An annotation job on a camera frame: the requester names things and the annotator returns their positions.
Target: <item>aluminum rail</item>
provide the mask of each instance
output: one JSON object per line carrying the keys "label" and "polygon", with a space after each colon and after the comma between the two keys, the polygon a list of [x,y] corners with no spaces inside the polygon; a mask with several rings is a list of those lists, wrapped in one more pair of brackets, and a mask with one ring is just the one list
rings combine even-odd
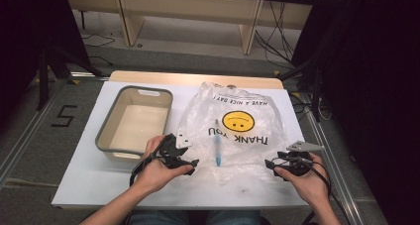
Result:
{"label": "aluminum rail", "polygon": [[[307,94],[302,94],[302,101],[305,103],[310,102],[310,99]],[[321,124],[316,122],[312,113],[307,113],[306,115],[309,119],[309,123],[312,127],[312,130],[314,131],[317,143],[325,147],[325,150],[322,152],[324,156],[323,162],[327,166],[330,177],[332,178],[332,180],[334,181],[334,184],[336,185],[335,187],[337,189],[341,203],[344,209],[346,210],[346,213],[350,222],[354,225],[365,224],[362,219],[359,208],[353,199],[352,193],[350,192],[350,189],[347,186],[345,179],[341,173],[340,166],[334,157],[334,154],[330,148],[330,145],[328,144],[327,138],[321,127]]]}

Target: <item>yellow smiley face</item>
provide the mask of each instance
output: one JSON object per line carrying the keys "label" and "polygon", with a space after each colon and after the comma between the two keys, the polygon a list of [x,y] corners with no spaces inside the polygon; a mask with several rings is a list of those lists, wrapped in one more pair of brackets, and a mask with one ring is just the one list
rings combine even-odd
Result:
{"label": "yellow smiley face", "polygon": [[235,132],[248,132],[254,128],[254,118],[244,111],[232,111],[223,116],[223,125]]}

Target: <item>plastic bag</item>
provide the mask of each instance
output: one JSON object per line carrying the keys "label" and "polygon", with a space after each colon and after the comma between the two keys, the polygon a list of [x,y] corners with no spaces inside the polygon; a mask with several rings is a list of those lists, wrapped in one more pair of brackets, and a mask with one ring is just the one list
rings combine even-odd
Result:
{"label": "plastic bag", "polygon": [[270,97],[210,82],[189,102],[179,132],[192,144],[183,157],[199,159],[197,172],[210,169],[220,184],[241,173],[273,180],[264,159],[285,151],[288,142]]}

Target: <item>blue marker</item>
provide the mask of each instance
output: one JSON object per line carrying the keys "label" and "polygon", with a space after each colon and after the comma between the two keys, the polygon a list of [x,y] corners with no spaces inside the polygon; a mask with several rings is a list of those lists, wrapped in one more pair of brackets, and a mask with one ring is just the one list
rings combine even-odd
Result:
{"label": "blue marker", "polygon": [[[219,121],[216,119],[216,129],[219,128]],[[216,157],[216,165],[219,168],[220,164],[222,163],[222,156],[220,154],[220,135],[217,133],[217,131],[214,132],[214,146],[215,146],[215,157]]]}

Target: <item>person's right hand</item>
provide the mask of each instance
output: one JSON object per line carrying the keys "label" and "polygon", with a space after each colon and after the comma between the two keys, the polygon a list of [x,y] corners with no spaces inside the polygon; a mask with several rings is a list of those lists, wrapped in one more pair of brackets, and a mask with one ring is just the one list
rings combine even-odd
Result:
{"label": "person's right hand", "polygon": [[[322,160],[314,154],[310,154],[310,156],[314,162],[312,167],[318,170],[325,178],[327,178],[327,173],[320,165],[318,165],[322,165]],[[314,206],[316,203],[320,202],[329,202],[327,186],[314,171],[310,170],[308,173],[302,176],[296,176],[286,169],[275,168],[274,170],[278,173],[278,175],[289,180],[296,188],[296,191],[300,197],[310,206]]]}
{"label": "person's right hand", "polygon": [[[164,139],[165,135],[156,136],[148,140],[144,158],[147,158]],[[133,187],[138,190],[143,190],[147,194],[156,192],[162,189],[173,178],[182,174],[188,173],[193,169],[193,166],[186,165],[176,169],[168,169],[161,160],[152,160],[145,169],[137,176]]]}

